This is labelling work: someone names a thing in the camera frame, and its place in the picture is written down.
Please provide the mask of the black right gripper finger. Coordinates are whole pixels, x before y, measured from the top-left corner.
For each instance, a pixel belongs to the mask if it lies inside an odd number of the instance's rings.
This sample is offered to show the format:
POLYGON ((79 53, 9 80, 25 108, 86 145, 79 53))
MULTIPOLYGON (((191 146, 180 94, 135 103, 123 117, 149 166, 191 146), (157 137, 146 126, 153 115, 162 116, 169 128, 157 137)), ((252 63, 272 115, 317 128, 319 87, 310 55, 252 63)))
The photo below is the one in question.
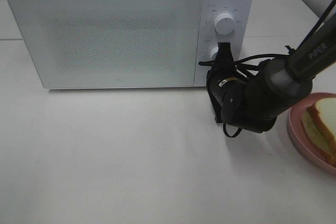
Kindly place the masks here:
POLYGON ((229 42, 219 42, 215 62, 234 62, 229 42))

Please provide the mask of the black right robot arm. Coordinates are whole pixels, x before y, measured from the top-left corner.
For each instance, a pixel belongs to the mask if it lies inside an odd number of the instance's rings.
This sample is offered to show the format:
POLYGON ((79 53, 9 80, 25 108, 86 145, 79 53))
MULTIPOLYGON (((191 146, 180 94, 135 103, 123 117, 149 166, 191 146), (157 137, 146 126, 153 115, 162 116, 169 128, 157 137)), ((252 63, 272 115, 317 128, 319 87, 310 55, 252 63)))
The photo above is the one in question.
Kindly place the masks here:
POLYGON ((233 60, 230 43, 221 42, 213 60, 200 61, 209 67, 206 87, 215 121, 255 133, 269 131, 277 116, 312 90, 317 74, 335 63, 335 16, 314 29, 288 55, 264 54, 233 60))

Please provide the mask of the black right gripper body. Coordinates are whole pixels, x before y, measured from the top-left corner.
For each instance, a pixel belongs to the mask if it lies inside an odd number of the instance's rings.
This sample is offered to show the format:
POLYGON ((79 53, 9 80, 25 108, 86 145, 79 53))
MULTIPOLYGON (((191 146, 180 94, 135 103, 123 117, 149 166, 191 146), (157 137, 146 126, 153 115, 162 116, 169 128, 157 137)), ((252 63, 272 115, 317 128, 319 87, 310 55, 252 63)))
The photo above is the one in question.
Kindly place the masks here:
POLYGON ((216 123, 229 123, 234 114, 234 98, 227 98, 229 91, 245 85, 242 76, 236 71, 230 53, 216 53, 207 62, 210 69, 206 76, 206 88, 215 113, 216 123))

